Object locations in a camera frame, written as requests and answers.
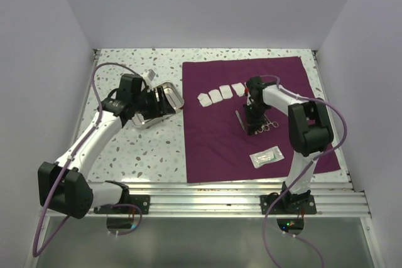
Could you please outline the steel surgical scissors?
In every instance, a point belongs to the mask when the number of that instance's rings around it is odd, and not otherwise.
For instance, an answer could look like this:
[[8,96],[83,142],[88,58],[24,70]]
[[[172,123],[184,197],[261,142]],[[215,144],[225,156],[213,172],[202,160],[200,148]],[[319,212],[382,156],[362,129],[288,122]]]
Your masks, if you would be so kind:
[[270,122],[269,119],[266,117],[264,118],[264,122],[260,126],[260,128],[257,129],[257,133],[262,133],[262,132],[268,132],[270,130]]

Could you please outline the steel hemostat forceps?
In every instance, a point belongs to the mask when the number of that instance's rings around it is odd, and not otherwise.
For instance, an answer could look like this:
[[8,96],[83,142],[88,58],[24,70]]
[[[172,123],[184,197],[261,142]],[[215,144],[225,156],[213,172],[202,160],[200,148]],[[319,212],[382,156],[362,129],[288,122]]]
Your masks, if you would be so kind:
[[268,118],[267,115],[265,115],[264,117],[265,117],[266,125],[267,125],[268,129],[270,129],[271,127],[274,127],[274,128],[279,127],[279,124],[276,121],[272,121],[271,119]]

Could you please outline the stainless steel tray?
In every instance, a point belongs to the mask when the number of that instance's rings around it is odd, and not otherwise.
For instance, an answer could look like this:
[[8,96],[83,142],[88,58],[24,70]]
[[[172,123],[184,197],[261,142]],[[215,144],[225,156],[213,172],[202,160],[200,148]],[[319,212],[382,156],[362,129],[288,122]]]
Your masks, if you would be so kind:
[[166,81],[149,92],[144,89],[139,99],[140,112],[132,118],[137,129],[147,129],[181,111],[184,99],[172,82]]

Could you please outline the steel scalpel handle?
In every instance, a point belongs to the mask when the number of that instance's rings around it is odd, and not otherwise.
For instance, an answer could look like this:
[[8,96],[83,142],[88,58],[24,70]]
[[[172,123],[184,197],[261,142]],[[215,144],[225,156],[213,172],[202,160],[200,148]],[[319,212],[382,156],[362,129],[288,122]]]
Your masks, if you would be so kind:
[[240,115],[239,111],[236,110],[235,113],[236,113],[236,116],[237,116],[237,118],[238,118],[238,120],[239,120],[239,123],[240,123],[240,125],[241,125],[243,131],[244,131],[245,133],[247,133],[246,128],[245,128],[245,126],[244,126],[244,123],[243,123],[243,121],[242,121],[242,119],[241,119],[241,115]]

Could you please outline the white gauze pad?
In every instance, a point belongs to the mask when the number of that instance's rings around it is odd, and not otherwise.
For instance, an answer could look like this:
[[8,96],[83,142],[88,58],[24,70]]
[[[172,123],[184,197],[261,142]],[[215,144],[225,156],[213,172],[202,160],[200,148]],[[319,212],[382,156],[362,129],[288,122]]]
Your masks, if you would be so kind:
[[242,97],[247,94],[247,88],[242,83],[235,83],[231,86],[237,96]]
[[201,93],[197,98],[202,107],[208,107],[213,104],[208,94]]
[[231,99],[233,98],[233,93],[230,85],[221,85],[219,87],[221,96],[223,99]]
[[221,102],[223,100],[220,90],[213,89],[209,92],[210,99],[213,104]]

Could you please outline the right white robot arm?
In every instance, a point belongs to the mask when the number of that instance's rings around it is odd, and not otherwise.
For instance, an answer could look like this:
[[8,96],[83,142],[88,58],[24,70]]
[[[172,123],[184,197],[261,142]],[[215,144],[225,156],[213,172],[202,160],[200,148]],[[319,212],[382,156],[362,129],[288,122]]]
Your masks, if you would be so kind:
[[245,130],[251,135],[263,127],[265,112],[275,108],[288,118],[288,136],[294,151],[289,175],[281,193],[262,196],[266,214],[290,215],[317,212],[310,183],[321,155],[334,140],[332,125],[324,101],[294,94],[277,82],[252,77],[245,84]]

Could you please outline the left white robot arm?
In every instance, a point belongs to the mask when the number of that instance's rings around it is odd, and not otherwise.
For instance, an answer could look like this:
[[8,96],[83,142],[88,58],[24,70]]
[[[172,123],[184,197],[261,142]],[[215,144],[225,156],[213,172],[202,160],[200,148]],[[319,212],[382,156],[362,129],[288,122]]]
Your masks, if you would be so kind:
[[128,186],[117,181],[91,185],[89,171],[108,142],[135,115],[157,119],[174,113],[163,88],[153,87],[138,74],[124,74],[118,88],[98,101],[97,113],[78,140],[55,162],[39,167],[40,205],[76,219],[99,207],[126,212],[131,204]]

